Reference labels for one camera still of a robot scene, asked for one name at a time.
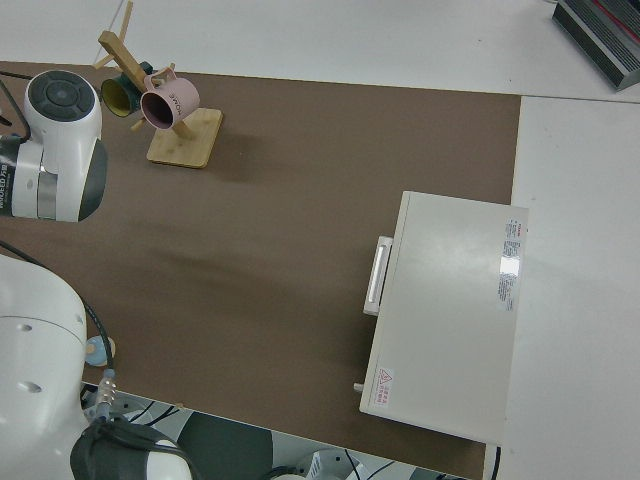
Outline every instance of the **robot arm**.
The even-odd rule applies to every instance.
[[[0,137],[0,216],[83,220],[106,184],[96,92],[49,71],[28,84],[24,110],[27,135]],[[169,438],[112,418],[108,399],[85,416],[86,308],[46,268],[0,255],[0,478],[198,478]]]
[[[0,137],[0,215],[83,220],[106,184],[96,92],[75,73],[44,72],[27,86],[24,116],[30,139]]]

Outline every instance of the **dark green mug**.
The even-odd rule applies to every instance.
[[[140,67],[147,75],[153,73],[153,67],[147,62],[142,62]],[[140,110],[142,92],[124,73],[102,82],[101,94],[104,104],[118,117],[126,117]]]

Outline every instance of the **black cable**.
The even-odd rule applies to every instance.
[[[351,468],[353,468],[353,471],[355,472],[356,477],[358,477],[358,480],[362,480],[360,478],[360,474],[358,473],[358,469],[356,468],[356,464],[353,463],[353,458],[351,458],[351,455],[349,455],[349,451],[346,448],[344,449],[344,453],[347,454],[347,458],[349,459],[349,462],[351,463]]]
[[[172,412],[173,410],[173,405],[171,405],[169,408],[167,408],[162,414],[160,414],[157,418],[154,418],[153,420],[151,420],[149,423],[145,423],[145,425],[147,427],[150,427],[151,425],[155,425],[156,423],[158,423],[160,420],[164,420],[167,417],[170,417],[171,415],[178,413],[178,410],[176,409],[175,412]]]
[[[7,96],[7,100],[9,100],[11,107],[15,110],[16,115],[18,115],[18,118],[20,119],[20,123],[22,123],[22,126],[24,127],[25,133],[23,137],[20,137],[20,143],[25,143],[27,140],[31,138],[31,127],[29,126],[27,119],[24,118],[24,115],[22,114],[22,110],[20,110],[20,107],[18,107],[18,104],[13,99],[13,95],[11,95],[11,92],[9,91],[9,89],[5,87],[4,82],[2,80],[0,80],[0,89],[2,89],[4,94]]]
[[[274,467],[269,470],[267,473],[260,477],[260,480],[273,480],[274,478],[278,478],[282,475],[296,473],[297,469],[295,467],[287,467],[287,466],[279,466]]]
[[[33,79],[33,77],[30,75],[22,75],[21,73],[5,72],[4,70],[0,70],[0,75],[4,75],[5,77],[21,78],[23,80]]]
[[[498,478],[498,469],[500,468],[500,454],[502,453],[502,449],[500,447],[496,448],[496,460],[493,464],[493,473],[491,474],[491,480],[496,480]]]
[[[147,413],[149,411],[149,409],[153,406],[153,404],[156,403],[155,400],[153,400],[149,405],[147,405],[146,407],[144,407],[144,410],[142,410],[140,413],[138,413],[137,415],[134,415],[133,417],[131,417],[129,419],[129,421],[131,423],[135,422],[137,419],[139,419],[142,415],[144,415],[145,413]]]
[[[384,470],[387,467],[390,467],[391,465],[393,465],[394,461],[391,461],[389,463],[387,463],[386,465],[381,466],[378,470],[376,470],[375,472],[373,472],[371,475],[369,475],[369,477],[367,478],[367,480],[371,480],[375,475],[377,475],[378,473],[380,473],[382,470]]]
[[[32,263],[34,265],[37,265],[38,267],[44,268],[45,270],[49,270],[51,273],[54,273],[49,267],[47,267],[43,263],[39,262],[38,260],[33,258],[31,255],[23,252],[19,248],[14,247],[10,243],[7,243],[7,242],[5,242],[3,240],[0,240],[0,247],[4,248],[5,250],[10,251],[11,253],[13,253],[14,255],[22,258],[24,261],[26,261],[28,263]],[[104,328],[104,324],[102,323],[100,318],[98,318],[98,315],[93,310],[91,305],[89,305],[86,302],[86,300],[84,298],[82,298],[82,297],[80,297],[80,300],[82,300],[82,304],[84,306],[84,310],[85,310],[85,312],[87,312],[87,314],[89,315],[89,317],[93,321],[93,324],[96,326],[96,329],[98,330],[98,333],[100,334],[100,338],[102,339],[102,343],[104,344],[105,354],[107,355],[107,368],[113,369],[113,352],[111,351],[111,342],[109,342],[109,336],[107,335],[107,330]]]

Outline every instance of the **brown work surface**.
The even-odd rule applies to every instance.
[[[68,68],[98,86],[114,75]],[[509,203],[520,98],[185,76],[225,116],[207,168],[147,161],[152,128],[103,109],[99,210],[80,224],[2,218],[1,238],[94,306],[120,389],[480,478],[484,445],[360,413],[352,387],[375,327],[362,308],[376,241],[402,192]],[[21,102],[25,82],[6,83]]]

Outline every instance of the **wooden base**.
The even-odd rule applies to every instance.
[[[165,165],[206,167],[222,123],[222,112],[211,108],[199,108],[189,115],[184,123],[193,131],[193,140],[180,138],[171,129],[157,130],[149,146],[147,159]]]

